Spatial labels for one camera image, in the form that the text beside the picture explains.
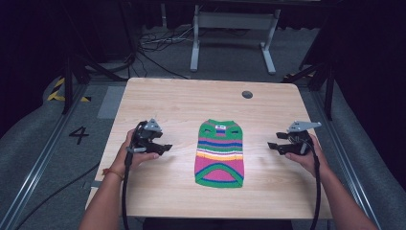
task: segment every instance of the black cable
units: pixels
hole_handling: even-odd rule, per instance
[[[148,71],[147,71],[146,67],[144,66],[144,63],[140,60],[140,58],[137,57],[137,59],[141,62],[141,65],[143,66],[143,70],[146,72],[146,73],[144,74],[144,78],[146,78],[147,75],[148,75]]]
[[[135,135],[136,135],[136,131],[139,130],[140,126],[143,125],[144,123],[139,123],[136,127],[135,130],[132,134],[131,137],[131,143],[129,144],[129,148],[134,150],[135,148],[135,143],[134,143],[134,139],[135,139]],[[126,187],[127,187],[127,183],[128,183],[128,175],[129,175],[129,169],[131,167],[132,164],[132,157],[133,157],[133,153],[130,152],[129,150],[127,151],[127,154],[125,156],[125,161],[124,161],[124,165],[125,165],[125,171],[124,171],[124,181],[123,181],[123,187],[122,187],[122,218],[123,218],[123,224],[124,224],[124,228],[126,230],[129,230],[129,226],[128,226],[128,220],[127,220],[127,214],[126,214]]]
[[[124,172],[124,181],[123,181],[123,191],[122,191],[122,217],[123,217],[123,224],[124,224],[124,228],[126,230],[129,230],[129,226],[128,226],[128,220],[127,220],[127,214],[126,214],[126,187],[127,187],[127,183],[128,183],[128,175],[129,175],[129,168],[131,166],[132,163],[132,157],[133,157],[133,153],[132,152],[127,152],[127,155],[125,157],[125,172]]]
[[[114,67],[114,68],[107,69],[107,70],[108,70],[109,72],[111,72],[111,73],[116,73],[116,72],[122,71],[122,70],[124,70],[125,68],[127,68],[133,61],[134,61],[134,60],[131,59],[131,60],[128,61],[128,62],[124,62],[124,64],[121,65],[121,66]],[[91,73],[91,74],[101,74],[100,71],[94,70],[93,68],[92,68],[92,69],[86,69],[86,70],[87,70],[87,72],[89,72],[89,73]]]
[[[199,33],[197,36],[198,36],[198,37],[204,36],[207,32],[210,32],[210,31],[212,31],[212,30],[214,30],[214,29],[199,28],[199,31],[203,31],[203,33]]]
[[[173,44],[179,44],[181,42],[184,42],[186,39],[186,37],[188,37],[190,34],[192,33],[192,28],[187,29],[186,31],[182,31],[179,33],[175,33],[175,31],[172,31],[172,35],[164,37],[166,34],[168,34],[168,32],[164,33],[161,37],[157,38],[157,36],[155,34],[145,34],[145,35],[154,35],[153,39],[147,39],[144,43],[156,43],[155,48],[147,48],[147,47],[143,47],[143,44],[140,44],[140,47],[147,52],[155,52],[155,51],[163,51],[165,49],[167,49],[170,45]]]
[[[135,218],[135,220],[137,220],[139,223],[144,224],[144,220],[140,219],[140,218]]]
[[[134,69],[134,66],[131,64],[131,68],[132,71],[134,71],[134,73],[137,75],[138,78],[140,78],[140,75],[137,73],[137,71]]]
[[[128,31],[127,20],[125,20],[125,17],[124,17],[124,7],[123,7],[124,3],[122,1],[120,1],[120,0],[117,0],[117,4],[119,5],[120,16],[121,16],[123,24],[124,24],[124,31],[125,31],[125,35],[127,37],[127,42],[128,42],[129,49],[131,51],[131,54],[134,54],[135,53],[135,48],[134,48],[135,44],[133,44],[133,42],[132,42],[131,34]]]
[[[314,173],[316,177],[316,187],[317,187],[317,195],[316,195],[316,208],[314,210],[314,218],[311,223],[311,230],[314,230],[316,228],[317,220],[319,219],[319,213],[320,213],[320,202],[321,202],[321,181],[320,181],[320,161],[319,157],[316,154],[316,151],[314,150],[314,147],[312,145],[309,145],[307,141],[304,141],[305,144],[307,144],[311,152],[313,153],[313,158],[314,158]]]
[[[226,33],[226,34],[230,34],[230,35],[234,35],[234,36],[245,36],[248,34],[250,30],[245,30],[245,29],[241,29],[241,30],[237,30],[237,29],[223,29],[222,32]]]
[[[84,42],[83,37],[81,36],[81,34],[80,34],[80,32],[79,32],[77,26],[75,25],[74,20],[72,19],[70,13],[69,13],[68,10],[66,9],[66,6],[65,6],[65,4],[63,3],[63,0],[59,0],[59,4],[60,4],[60,6],[62,7],[63,12],[65,13],[65,15],[68,17],[69,22],[70,22],[72,28],[74,29],[74,31],[75,31],[77,37],[79,38],[79,41],[80,41],[80,43],[81,43],[83,49],[84,49],[85,52],[87,53],[88,57],[89,57],[92,61],[96,62],[95,58],[92,56],[92,54],[90,53],[89,49],[87,48],[86,43]],[[124,17],[124,16],[123,16],[123,14],[124,14],[124,13],[123,13],[123,9],[120,8],[120,10],[121,10],[121,16]],[[124,28],[125,28],[125,32],[126,32],[127,37],[129,37],[129,34],[128,34],[128,30],[127,30],[127,26],[126,26],[126,24],[125,24],[125,21],[124,21]],[[132,53],[134,53],[134,51],[133,51],[133,50],[134,50],[134,46],[132,45],[132,43],[131,43],[130,41],[128,41],[128,43],[129,43],[129,46],[130,46],[130,49],[131,49],[131,54],[130,54],[130,55],[132,55]],[[116,68],[108,69],[107,71],[109,71],[109,72],[111,72],[111,73],[115,73],[115,72],[124,70],[124,69],[125,69],[129,64],[131,64],[133,61],[134,61],[134,59],[130,59],[129,61],[125,61],[123,66],[119,66],[119,67],[116,67]],[[93,73],[99,73],[99,72],[100,72],[100,71],[97,71],[97,70],[96,70],[96,71],[87,70],[87,71],[90,72],[90,73],[92,73],[92,72],[93,72]]]
[[[150,34],[143,34],[140,38],[140,40],[145,40],[145,42],[155,42],[155,41],[160,41],[160,40],[166,40],[166,39],[170,39],[171,36],[165,37],[165,35],[168,34],[168,31],[166,32],[157,32],[157,33],[150,33]]]
[[[82,175],[80,175],[79,177],[77,177],[76,179],[72,180],[71,182],[67,183],[66,185],[62,186],[60,189],[56,190],[53,194],[49,195],[46,199],[44,199],[42,202],[40,202],[38,205],[36,205],[35,208],[33,208],[31,210],[31,212],[25,217],[23,218],[23,220],[21,220],[21,222],[17,225],[17,227],[15,228],[15,230],[19,229],[29,218],[30,216],[33,215],[34,212],[36,212],[36,210],[38,210],[44,203],[46,203],[49,199],[51,199],[52,197],[54,197],[55,195],[57,195],[58,193],[60,193],[62,190],[66,189],[67,187],[69,187],[70,185],[72,185],[73,183],[77,182],[78,180],[84,178],[87,174],[89,174],[90,172],[92,172],[94,169],[96,169],[99,166],[100,162],[98,164],[96,164],[95,166],[93,166],[90,170],[88,170],[87,172],[83,173]]]
[[[140,52],[140,54],[141,54],[142,56],[144,56],[146,59],[152,61],[154,64],[156,64],[156,65],[158,65],[159,67],[161,67],[163,70],[167,71],[168,73],[173,74],[173,75],[178,76],[178,77],[181,77],[181,78],[183,78],[183,79],[187,79],[187,80],[189,79],[189,78],[187,78],[187,77],[185,77],[185,76],[183,76],[183,75],[176,74],[176,73],[174,73],[174,72],[168,70],[168,69],[165,68],[164,66],[158,64],[155,60],[153,60],[153,59],[149,58],[148,56],[146,56],[144,53]]]

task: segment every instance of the hand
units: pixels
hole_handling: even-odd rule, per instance
[[[314,151],[316,152],[316,155],[319,157],[319,161],[320,161],[320,173],[322,174],[323,171],[328,170],[328,163],[326,160],[325,155],[323,154],[322,149],[320,148],[320,144],[319,141],[317,140],[317,138],[312,135],[309,134],[311,137],[311,140],[313,141],[313,146],[314,146]],[[299,164],[301,164],[307,171],[309,171],[313,176],[315,176],[315,172],[314,172],[314,158],[313,158],[313,153],[309,152],[306,155],[297,155],[295,153],[292,152],[288,152],[285,155],[286,158],[288,158],[289,160],[295,161]]]
[[[125,157],[127,154],[126,148],[129,147],[131,143],[131,137],[132,133],[134,132],[135,129],[131,129],[125,138],[125,141],[122,143],[119,152],[117,153],[116,159],[114,160],[113,164],[111,165],[110,169],[124,174],[125,171]],[[159,154],[156,152],[151,152],[151,153],[133,153],[134,156],[132,157],[132,164],[131,164],[131,169],[135,169],[137,166],[139,166],[141,163],[147,160],[153,160],[159,158]]]

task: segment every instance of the cable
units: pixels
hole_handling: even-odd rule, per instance
[[[226,34],[230,34],[230,35],[234,35],[234,36],[245,36],[245,35],[248,34],[248,32],[250,30],[245,30],[245,29],[240,29],[240,30],[237,30],[237,29],[223,29],[221,31],[226,33]]]
[[[312,145],[309,145],[307,141],[303,140],[305,144],[307,144],[312,153],[313,153],[313,158],[314,158],[314,172],[316,176],[316,187],[317,187],[317,197],[316,197],[316,208],[314,210],[314,218],[311,223],[311,230],[314,230],[316,228],[317,220],[319,219],[319,213],[320,213],[320,202],[321,202],[321,182],[320,182],[320,161],[319,157],[316,154],[316,151],[314,150],[314,147]]]
[[[178,77],[181,77],[181,78],[183,78],[183,79],[187,79],[187,80],[189,79],[189,78],[187,78],[187,77],[185,77],[185,76],[183,76],[183,75],[176,74],[176,73],[174,73],[174,72],[168,70],[168,69],[165,68],[164,66],[158,64],[155,60],[153,60],[153,59],[149,58],[148,56],[146,56],[143,52],[140,52],[140,54],[141,54],[142,56],[144,56],[146,59],[152,61],[154,64],[156,64],[156,65],[158,65],[159,67],[161,67],[163,70],[167,71],[168,73],[173,74],[173,75],[178,76]]]
[[[145,52],[155,52],[155,51],[163,51],[167,49],[170,45],[173,44],[179,44],[185,40],[192,41],[190,39],[187,39],[187,37],[192,33],[193,27],[187,29],[186,31],[180,32],[180,33],[175,33],[175,31],[172,31],[172,35],[170,36],[165,36],[168,34],[168,32],[165,32],[161,37],[157,38],[155,34],[145,34],[143,36],[150,36],[154,35],[153,39],[144,39],[143,36],[140,38],[140,40],[144,40],[142,43],[140,43],[140,47],[145,51]],[[148,47],[143,47],[143,45],[150,45],[156,43],[154,48],[148,48]]]
[[[134,66],[132,66],[132,64],[131,64],[131,69],[132,69],[132,71],[134,71],[134,74],[137,75],[137,78],[140,78],[140,75],[137,73],[137,71],[135,71]],[[128,66],[128,78],[129,79],[131,78],[129,66]]]
[[[137,58],[137,59],[141,62],[141,65],[143,66],[143,70],[144,70],[144,72],[146,72],[146,73],[144,74],[144,78],[146,78],[146,77],[147,77],[147,74],[148,74],[148,71],[147,71],[146,67],[144,66],[144,63],[140,60],[139,57],[135,57],[135,58]]]
[[[131,137],[131,143],[129,145],[129,149],[134,149],[136,143],[134,143],[134,138],[136,135],[136,131],[140,129],[140,126],[143,126],[146,122],[141,122],[139,123],[136,127],[135,130],[132,134]],[[124,165],[125,165],[125,171],[124,171],[124,181],[123,181],[123,187],[122,187],[122,218],[123,218],[123,224],[124,224],[124,228],[126,230],[129,230],[128,227],[128,220],[127,220],[127,214],[126,214],[126,187],[127,187],[127,183],[128,183],[128,175],[129,175],[129,169],[131,167],[132,164],[132,157],[133,157],[133,153],[131,151],[127,151],[127,154],[125,156],[125,161],[124,161]]]
[[[74,29],[74,31],[75,31],[77,37],[79,38],[79,41],[80,41],[80,43],[81,43],[83,49],[85,50],[86,54],[89,56],[89,58],[90,58],[92,61],[94,61],[94,62],[96,63],[95,58],[92,56],[92,54],[90,53],[89,49],[87,48],[86,43],[84,42],[83,37],[81,36],[81,34],[80,34],[80,32],[79,32],[77,26],[75,25],[74,20],[72,19],[70,13],[69,13],[68,10],[66,9],[66,6],[65,6],[65,4],[63,3],[63,0],[59,0],[59,4],[60,4],[60,6],[62,7],[63,12],[65,13],[65,15],[68,17],[69,22],[70,22],[70,24],[72,25],[72,27],[73,27],[73,29]],[[120,8],[120,10],[121,10],[121,16],[124,17],[123,9]],[[126,26],[126,24],[125,24],[125,20],[124,20],[123,18],[122,18],[122,20],[123,20],[123,23],[124,23],[124,27],[127,28],[127,26]],[[130,49],[131,49],[131,54],[130,54],[129,56],[131,57],[131,56],[133,56],[133,52],[134,52],[133,50],[134,50],[134,48],[133,48],[133,45],[132,45],[132,43],[131,43],[130,41],[128,41],[128,43],[129,43],[128,45],[130,46]],[[119,67],[116,67],[116,68],[108,69],[107,71],[109,71],[109,72],[111,72],[111,73],[115,73],[115,72],[124,70],[124,69],[125,69],[126,67],[128,67],[133,61],[134,61],[134,58],[127,58],[127,59],[124,61],[124,65],[123,65],[123,66],[119,66]],[[90,73],[99,73],[99,71],[97,71],[97,70],[88,70],[88,69],[87,69],[87,71],[90,72]]]
[[[58,193],[60,193],[62,190],[66,189],[67,187],[69,187],[70,185],[72,185],[73,183],[77,182],[78,180],[84,178],[87,174],[89,174],[90,172],[92,172],[94,169],[96,169],[99,166],[100,162],[97,163],[95,166],[93,166],[90,170],[88,170],[87,172],[83,173],[82,175],[78,176],[77,178],[75,178],[74,180],[72,180],[71,182],[67,183],[66,185],[62,186],[61,188],[59,188],[58,190],[56,190],[53,194],[49,195],[46,199],[44,199],[42,202],[40,202],[38,205],[36,205],[35,208],[33,208],[31,210],[31,212],[25,217],[23,218],[23,220],[21,220],[21,222],[18,224],[18,226],[15,228],[15,230],[19,229],[29,218],[30,216],[33,215],[34,212],[36,212],[36,210],[38,210],[44,203],[46,203],[48,200],[50,200],[52,197],[54,197],[55,195],[57,195]]]

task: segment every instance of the metal frame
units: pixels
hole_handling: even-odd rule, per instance
[[[335,151],[338,153],[337,154],[338,160],[339,160],[340,166],[343,170],[344,176],[347,179],[347,182],[349,184],[349,188],[350,188],[350,192],[352,193],[352,196],[354,197],[354,199],[358,203],[358,205],[364,210],[364,212],[367,214],[367,216],[376,224],[378,229],[382,229],[380,227],[378,219],[372,209],[372,206],[367,198],[367,195],[364,192],[364,188],[363,188],[361,182],[359,181],[354,168],[352,167],[352,164],[349,160],[347,152],[344,149],[343,144],[341,143],[340,137],[338,136],[332,121],[327,117],[327,115],[324,111],[324,102],[323,102],[321,95],[317,91],[311,91],[311,96],[312,96],[313,101],[316,103],[318,112],[320,113],[320,115],[323,118],[322,123],[324,124],[324,127],[327,128],[328,134],[331,137]]]
[[[50,161],[52,155],[54,154],[56,144],[60,139],[62,130],[65,128],[65,125],[69,121],[69,118],[74,112],[75,107],[80,102],[80,99],[83,97],[86,88],[87,85],[85,84],[78,85],[78,91],[75,94],[71,109],[69,109],[65,115],[61,115],[59,120],[57,121],[56,126],[50,138],[48,139],[47,144],[45,145],[42,152],[39,154],[38,159],[36,160],[34,166],[32,167],[31,171],[28,173],[26,179],[24,180],[24,183],[20,188],[20,191],[18,192],[17,196],[12,202],[6,215],[3,217],[0,223],[0,229],[7,230],[14,228],[14,225],[18,221],[18,218],[20,217],[24,207],[26,206],[31,195],[33,194],[33,191],[39,179],[44,173],[45,168],[48,165],[48,162]]]
[[[262,50],[268,73],[274,75],[276,70],[271,58],[271,53],[269,52],[269,47],[278,24],[280,13],[281,10],[275,10],[274,14],[205,12],[200,11],[199,6],[195,5],[191,71],[197,71],[199,61],[199,28],[231,28],[268,31],[268,36],[264,42],[260,43],[260,48]]]

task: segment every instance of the aluminum rail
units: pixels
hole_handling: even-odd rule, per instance
[[[50,161],[57,143],[60,139],[60,134],[64,129],[65,125],[68,123],[70,116],[73,114],[76,106],[80,102],[80,99],[83,97],[84,92],[87,88],[87,85],[80,84],[77,86],[77,92],[75,93],[73,104],[71,108],[65,115],[61,115],[56,126],[48,139],[47,144],[45,145],[42,152],[39,154],[38,159],[36,160],[31,171],[28,173],[23,185],[21,186],[20,191],[12,202],[8,212],[3,217],[0,223],[0,230],[9,230],[14,228],[16,222],[18,221],[24,207],[26,206],[28,200],[30,199],[39,179],[45,171],[45,168]]]
[[[344,176],[349,183],[349,187],[350,187],[352,196],[354,197],[354,199],[358,203],[358,205],[364,210],[364,212],[367,214],[367,216],[376,224],[378,229],[381,229],[378,219],[376,218],[376,215],[373,212],[372,206],[371,206],[370,202],[368,201],[364,188],[363,188],[361,182],[359,181],[358,176],[355,173],[355,170],[349,160],[349,157],[347,155],[346,150],[344,149],[342,142],[340,141],[340,138],[336,132],[336,129],[335,129],[333,123],[326,116],[326,113],[324,111],[324,101],[322,99],[322,96],[317,91],[312,91],[311,96],[312,96],[313,101],[316,103],[318,112],[322,116],[323,121],[321,121],[321,122],[324,125],[324,127],[327,128],[327,131],[328,131],[329,135],[331,136],[332,143],[334,144],[334,149],[338,153],[337,154],[338,160],[343,169]]]

